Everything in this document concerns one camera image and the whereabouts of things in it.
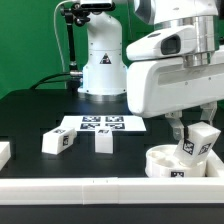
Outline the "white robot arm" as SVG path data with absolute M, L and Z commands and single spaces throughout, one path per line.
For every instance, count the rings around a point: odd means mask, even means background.
M 87 23 L 88 62 L 80 92 L 94 99 L 125 95 L 142 118 L 164 115 L 177 129 L 187 108 L 211 122 L 224 99 L 224 47 L 217 43 L 216 0 L 133 0 L 154 31 L 122 47 L 122 28 L 107 11 L 113 0 L 80 0 Z

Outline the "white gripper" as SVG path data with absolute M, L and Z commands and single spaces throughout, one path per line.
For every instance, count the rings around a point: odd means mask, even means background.
M 185 68 L 177 57 L 135 62 L 128 69 L 129 110 L 144 118 L 165 114 L 178 141 L 186 135 L 179 110 L 201 105 L 201 120 L 213 125 L 216 101 L 223 99 L 224 48 L 213 54 L 209 65 Z

